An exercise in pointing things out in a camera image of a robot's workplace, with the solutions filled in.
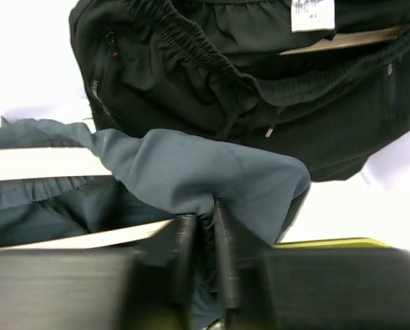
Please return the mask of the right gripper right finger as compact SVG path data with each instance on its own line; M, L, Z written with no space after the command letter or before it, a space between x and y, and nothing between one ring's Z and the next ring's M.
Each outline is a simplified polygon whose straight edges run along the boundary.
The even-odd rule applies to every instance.
M219 304L225 329L264 329L260 255L270 247L229 211L222 199L213 211Z

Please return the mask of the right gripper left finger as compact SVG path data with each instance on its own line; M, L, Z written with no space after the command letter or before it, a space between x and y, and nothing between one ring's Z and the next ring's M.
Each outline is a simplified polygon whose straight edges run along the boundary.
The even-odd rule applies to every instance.
M136 261L136 329L188 329L197 217L179 215L141 246Z

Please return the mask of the dark teal shorts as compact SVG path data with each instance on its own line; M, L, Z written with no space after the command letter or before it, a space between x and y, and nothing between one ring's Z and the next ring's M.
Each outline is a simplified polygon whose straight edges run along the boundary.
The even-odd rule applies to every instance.
M215 200L274 245L311 182L293 157L164 129L134 138L25 119L0 128L0 150L15 148L84 148L111 174L0 181L0 329L136 329L136 261L147 239L92 249L8 247L189 214L197 234L188 329L203 329L221 318Z

